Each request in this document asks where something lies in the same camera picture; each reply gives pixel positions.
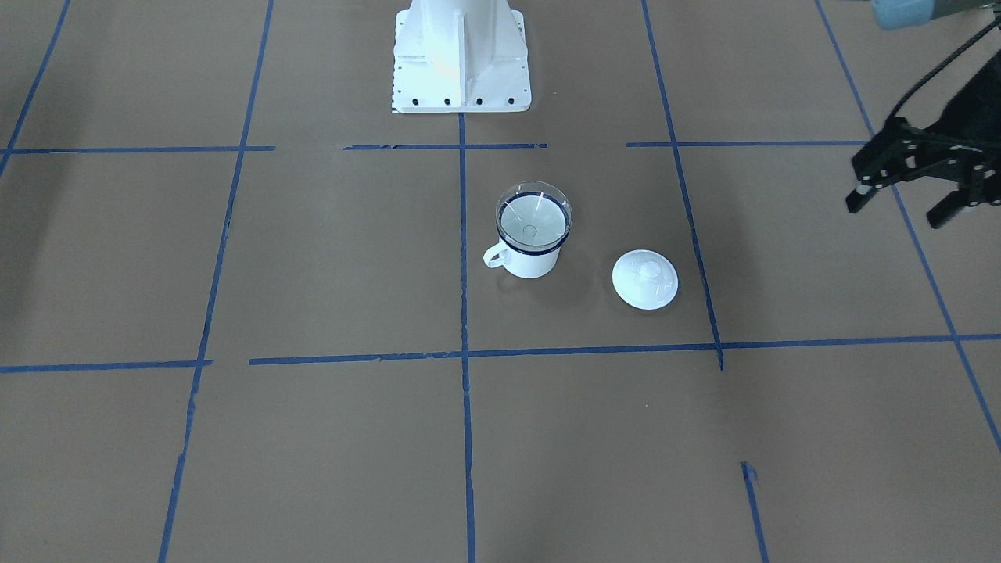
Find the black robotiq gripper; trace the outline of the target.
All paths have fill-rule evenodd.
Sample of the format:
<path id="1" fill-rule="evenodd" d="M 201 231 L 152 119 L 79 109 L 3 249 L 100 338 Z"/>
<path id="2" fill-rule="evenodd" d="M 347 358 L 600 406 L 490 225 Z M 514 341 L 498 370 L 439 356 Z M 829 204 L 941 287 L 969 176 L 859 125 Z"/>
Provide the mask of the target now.
<path id="1" fill-rule="evenodd" d="M 956 182 L 956 189 L 927 211 L 932 229 L 970 206 L 998 206 L 998 55 L 961 87 L 933 124 L 916 127 L 904 117 L 888 117 L 851 164 L 858 182 L 846 196 L 850 214 L 860 213 L 883 188 L 926 176 Z"/>

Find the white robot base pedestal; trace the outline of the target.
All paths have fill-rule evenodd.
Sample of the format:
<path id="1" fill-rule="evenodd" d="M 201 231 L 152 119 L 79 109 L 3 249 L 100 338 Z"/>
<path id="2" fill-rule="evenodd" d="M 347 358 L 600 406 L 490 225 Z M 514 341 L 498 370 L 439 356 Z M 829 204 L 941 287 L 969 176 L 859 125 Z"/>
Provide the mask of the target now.
<path id="1" fill-rule="evenodd" d="M 525 112 L 526 19 L 508 1 L 412 1 L 394 21 L 391 110 Z"/>

